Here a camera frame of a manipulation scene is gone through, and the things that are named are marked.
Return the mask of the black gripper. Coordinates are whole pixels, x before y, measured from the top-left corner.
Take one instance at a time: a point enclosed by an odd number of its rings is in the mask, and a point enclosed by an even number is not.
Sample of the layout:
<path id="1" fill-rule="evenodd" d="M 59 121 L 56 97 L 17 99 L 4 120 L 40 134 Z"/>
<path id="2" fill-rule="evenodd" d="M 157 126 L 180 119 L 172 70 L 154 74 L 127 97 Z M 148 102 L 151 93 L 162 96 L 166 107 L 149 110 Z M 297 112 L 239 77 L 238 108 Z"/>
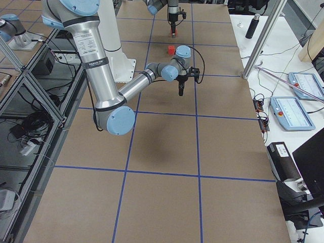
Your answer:
<path id="1" fill-rule="evenodd" d="M 177 76 L 176 80 L 178 81 L 179 96 L 183 96 L 185 82 L 188 81 L 188 79 L 191 77 L 191 73 L 192 73 L 192 68 L 188 68 L 182 70 L 180 74 Z"/>
<path id="2" fill-rule="evenodd" d="M 171 23 L 171 30 L 175 31 L 176 22 L 178 21 L 178 12 L 170 13 L 169 12 L 169 22 Z"/>

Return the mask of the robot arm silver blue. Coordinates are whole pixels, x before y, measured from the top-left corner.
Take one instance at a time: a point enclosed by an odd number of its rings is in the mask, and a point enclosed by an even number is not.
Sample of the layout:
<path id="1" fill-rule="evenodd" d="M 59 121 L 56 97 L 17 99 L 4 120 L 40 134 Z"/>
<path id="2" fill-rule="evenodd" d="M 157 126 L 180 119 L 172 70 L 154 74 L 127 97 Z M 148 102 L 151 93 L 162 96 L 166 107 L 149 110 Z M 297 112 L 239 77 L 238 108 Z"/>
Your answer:
<path id="1" fill-rule="evenodd" d="M 171 27 L 171 37 L 176 37 L 176 22 L 179 16 L 179 1 L 177 0 L 145 0 L 151 15 L 156 15 L 164 6 L 168 7 L 167 21 Z"/>
<path id="2" fill-rule="evenodd" d="M 191 49 L 182 45 L 169 62 L 148 64 L 118 89 L 101 39 L 120 40 L 112 1 L 42 1 L 42 8 L 45 25 L 72 34 L 97 100 L 96 125 L 113 135 L 124 135 L 133 128 L 135 113 L 126 105 L 130 99 L 159 77 L 172 82 L 190 70 Z"/>

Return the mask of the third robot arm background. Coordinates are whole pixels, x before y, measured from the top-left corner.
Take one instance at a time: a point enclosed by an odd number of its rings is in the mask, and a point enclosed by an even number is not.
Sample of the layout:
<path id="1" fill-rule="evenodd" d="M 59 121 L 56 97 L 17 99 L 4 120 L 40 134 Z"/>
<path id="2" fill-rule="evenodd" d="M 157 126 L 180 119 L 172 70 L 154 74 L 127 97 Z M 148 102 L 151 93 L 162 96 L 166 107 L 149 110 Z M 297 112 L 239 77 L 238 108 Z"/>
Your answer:
<path id="1" fill-rule="evenodd" d="M 1 16 L 1 38 L 9 43 L 12 50 L 16 51 L 31 51 L 38 42 L 38 40 L 32 40 L 32 35 L 26 31 L 15 14 Z"/>

